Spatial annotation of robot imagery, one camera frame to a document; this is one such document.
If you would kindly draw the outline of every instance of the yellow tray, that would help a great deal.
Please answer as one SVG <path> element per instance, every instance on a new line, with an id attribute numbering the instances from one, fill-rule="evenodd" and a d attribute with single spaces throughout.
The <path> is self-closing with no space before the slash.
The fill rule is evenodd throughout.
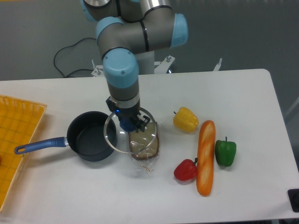
<path id="1" fill-rule="evenodd" d="M 30 143 L 47 105 L 0 95 L 0 211 L 26 154 L 14 148 Z"/>

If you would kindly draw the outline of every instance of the black cable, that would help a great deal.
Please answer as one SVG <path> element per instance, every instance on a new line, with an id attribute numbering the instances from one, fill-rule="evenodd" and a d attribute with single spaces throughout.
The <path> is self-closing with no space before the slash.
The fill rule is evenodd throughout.
<path id="1" fill-rule="evenodd" d="M 60 72 L 60 74 L 63 76 L 63 78 L 69 78 L 71 77 L 70 75 L 74 74 L 75 72 L 78 72 L 78 71 L 93 71 L 93 69 L 78 69 L 78 70 L 75 70 L 75 71 L 72 71 L 70 74 L 68 75 L 64 75 L 64 73 L 56 66 L 55 64 L 55 59 L 56 59 L 56 56 L 58 55 L 58 53 L 66 48 L 71 48 L 71 47 L 75 47 L 77 44 L 79 44 L 80 42 L 84 41 L 84 40 L 96 40 L 95 38 L 92 38 L 92 37 L 86 37 L 86 38 L 83 38 L 81 40 L 79 40 L 77 43 L 73 44 L 73 45 L 70 45 L 70 46 L 67 46 L 67 47 L 64 47 L 64 48 L 61 48 L 54 56 L 54 60 L 53 60 L 53 63 L 54 63 L 54 67 Z"/>
<path id="2" fill-rule="evenodd" d="M 78 69 L 78 70 L 75 70 L 75 71 L 72 71 L 70 74 L 68 74 L 65 78 L 74 78 L 73 76 L 71 76 L 72 74 L 74 74 L 75 72 L 77 71 L 93 71 L 93 69 Z"/>

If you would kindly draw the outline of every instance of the black object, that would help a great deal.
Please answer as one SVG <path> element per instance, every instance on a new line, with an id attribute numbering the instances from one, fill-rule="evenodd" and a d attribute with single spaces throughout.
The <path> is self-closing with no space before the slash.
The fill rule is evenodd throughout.
<path id="1" fill-rule="evenodd" d="M 289 199 L 294 212 L 299 212 L 299 189 L 288 190 Z"/>
<path id="2" fill-rule="evenodd" d="M 53 64 L 54 64 L 54 67 L 59 71 L 59 73 L 63 76 L 63 78 L 74 78 L 73 76 L 71 76 L 72 74 L 78 72 L 78 71 L 93 71 L 94 69 L 78 69 L 78 70 L 75 70 L 75 71 L 72 71 L 70 74 L 68 75 L 64 75 L 64 73 L 56 66 L 56 63 L 55 63 L 55 59 L 56 59 L 56 56 L 58 55 L 58 53 L 66 48 L 71 48 L 71 47 L 75 47 L 77 44 L 79 44 L 80 42 L 84 41 L 84 40 L 95 40 L 95 38 L 92 38 L 92 37 L 86 37 L 86 38 L 83 38 L 81 40 L 79 40 L 77 43 L 73 44 L 73 45 L 70 45 L 70 46 L 67 46 L 67 47 L 64 47 L 64 48 L 61 48 L 54 56 L 54 59 L 53 59 Z"/>
<path id="3" fill-rule="evenodd" d="M 84 160 L 103 160 L 114 151 L 107 144 L 104 137 L 104 123 L 107 118 L 108 115 L 102 112 L 83 113 L 71 122 L 66 139 L 65 137 L 58 137 L 30 143 L 16 147 L 14 152 L 24 154 L 48 147 L 66 147 L 69 145 Z M 107 135 L 109 141 L 115 147 L 117 143 L 116 127 L 112 120 L 108 124 Z"/>

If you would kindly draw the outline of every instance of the plastic bag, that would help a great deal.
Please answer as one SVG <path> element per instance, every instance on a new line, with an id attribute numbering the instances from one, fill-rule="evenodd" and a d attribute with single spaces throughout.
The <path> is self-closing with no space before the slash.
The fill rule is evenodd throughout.
<path id="1" fill-rule="evenodd" d="M 157 135 L 154 137 L 154 123 L 150 122 L 147 124 L 144 132 L 130 132 L 129 135 L 129 149 L 130 152 L 136 154 L 130 154 L 130 157 L 136 162 L 140 167 L 140 171 L 146 170 L 152 172 L 153 166 L 157 161 L 160 154 L 160 130 L 159 125 L 156 125 Z M 139 152 L 141 149 L 145 148 L 152 139 L 153 142 L 145 149 Z"/>

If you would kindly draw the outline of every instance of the metal bracket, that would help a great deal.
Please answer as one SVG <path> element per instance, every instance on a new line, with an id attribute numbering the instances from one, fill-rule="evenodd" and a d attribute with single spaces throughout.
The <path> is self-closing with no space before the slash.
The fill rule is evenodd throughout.
<path id="1" fill-rule="evenodd" d="M 168 55 L 160 64 L 155 68 L 155 74 L 166 74 L 170 66 L 176 60 L 175 57 Z"/>

